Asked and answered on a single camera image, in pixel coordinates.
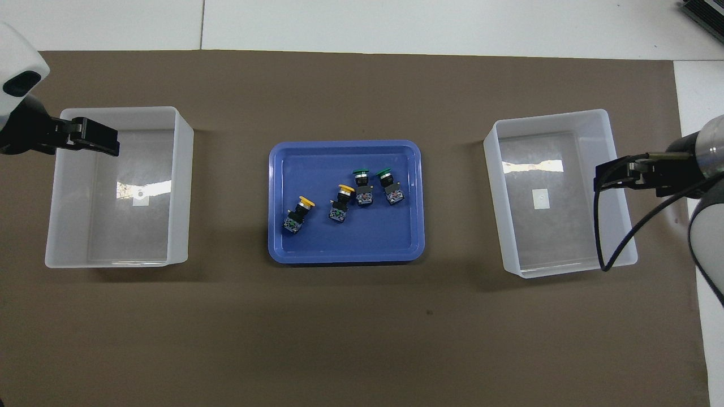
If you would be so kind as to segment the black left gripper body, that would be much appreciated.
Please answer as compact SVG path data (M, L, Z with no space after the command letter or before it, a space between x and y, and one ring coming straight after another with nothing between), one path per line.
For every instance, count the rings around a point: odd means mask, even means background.
M36 150L54 155L57 149L74 150L65 126L70 122L53 118L34 95L27 95L10 114L1 131L1 153L18 155Z

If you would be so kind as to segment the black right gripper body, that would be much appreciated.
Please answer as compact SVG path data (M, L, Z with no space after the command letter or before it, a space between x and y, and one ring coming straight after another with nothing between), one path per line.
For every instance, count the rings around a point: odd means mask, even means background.
M698 133L672 142L662 153L649 153L648 171L642 174L641 187L654 189L657 197L672 196L704 181L696 159Z

